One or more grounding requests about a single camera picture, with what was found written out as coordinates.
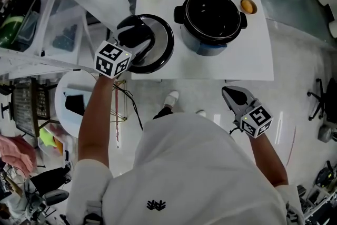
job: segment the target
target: table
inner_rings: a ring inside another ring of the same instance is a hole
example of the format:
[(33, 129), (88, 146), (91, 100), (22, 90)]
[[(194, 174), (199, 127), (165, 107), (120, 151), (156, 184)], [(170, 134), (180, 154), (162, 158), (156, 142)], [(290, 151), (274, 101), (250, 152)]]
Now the table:
[(87, 92), (91, 92), (95, 86), (96, 79), (90, 73), (85, 71), (70, 71), (66, 73), (57, 85), (55, 92), (55, 111), (58, 120), (64, 130), (73, 137), (78, 138), (78, 132), (80, 131), (80, 125), (82, 116), (75, 114), (74, 117), (78, 117), (77, 121), (73, 121), (69, 117), (69, 114), (65, 110), (64, 89), (78, 89)]
[[(154, 14), (166, 20), (174, 34), (174, 52), (160, 70), (150, 74), (132, 74), (133, 80), (150, 79), (218, 79), (274, 80), (269, 32), (261, 0), (253, 0), (257, 13), (247, 15), (248, 27), (228, 43), (217, 56), (200, 56), (182, 41), (180, 25), (174, 22), (176, 6), (185, 0), (137, 0), (136, 14)], [(232, 0), (240, 9), (240, 0)]]

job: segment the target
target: shoe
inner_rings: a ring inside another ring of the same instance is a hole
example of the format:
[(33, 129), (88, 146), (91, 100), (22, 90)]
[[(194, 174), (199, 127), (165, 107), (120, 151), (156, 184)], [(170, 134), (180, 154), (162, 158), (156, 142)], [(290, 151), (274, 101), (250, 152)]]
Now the shoe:
[(165, 98), (164, 106), (163, 107), (170, 106), (171, 108), (173, 108), (174, 105), (175, 105), (175, 103), (177, 102), (178, 98), (179, 98), (179, 92), (176, 91), (176, 90), (172, 91)]
[(206, 117), (206, 112), (204, 110), (199, 110), (196, 112), (196, 114)]

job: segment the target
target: egg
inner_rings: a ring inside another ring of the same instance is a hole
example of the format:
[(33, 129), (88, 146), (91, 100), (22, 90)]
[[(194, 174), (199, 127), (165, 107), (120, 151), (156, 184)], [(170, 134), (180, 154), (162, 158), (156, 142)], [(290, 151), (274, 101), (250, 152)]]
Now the egg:
[(242, 0), (241, 6), (246, 12), (253, 13), (253, 5), (252, 5), (252, 3), (250, 3), (250, 1)]

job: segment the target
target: plastic storage bin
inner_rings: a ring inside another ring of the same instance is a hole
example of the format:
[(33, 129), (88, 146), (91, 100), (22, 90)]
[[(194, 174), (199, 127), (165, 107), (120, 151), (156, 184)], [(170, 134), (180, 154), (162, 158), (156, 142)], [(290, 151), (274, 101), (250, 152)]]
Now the plastic storage bin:
[(57, 138), (63, 144), (63, 154), (51, 145), (45, 145), (40, 137), (37, 138), (38, 147), (51, 159), (58, 159), (63, 157), (63, 167), (72, 163), (73, 156), (73, 138), (69, 135), (60, 124), (50, 123), (44, 127), (50, 135)]
[(43, 50), (51, 58), (74, 52), (77, 55), (83, 34), (85, 10), (73, 0), (55, 0), (44, 35)]

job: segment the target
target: person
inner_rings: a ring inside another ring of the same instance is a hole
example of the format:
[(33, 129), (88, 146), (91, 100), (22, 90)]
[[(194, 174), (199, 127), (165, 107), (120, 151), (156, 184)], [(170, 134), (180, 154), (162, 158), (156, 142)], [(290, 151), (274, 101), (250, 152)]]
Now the person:
[(172, 113), (177, 91), (145, 124), (133, 169), (113, 178), (112, 89), (113, 80), (100, 76), (83, 116), (69, 224), (86, 224), (88, 217), (119, 225), (304, 224), (297, 188), (267, 136), (250, 138), (255, 165), (204, 112)]

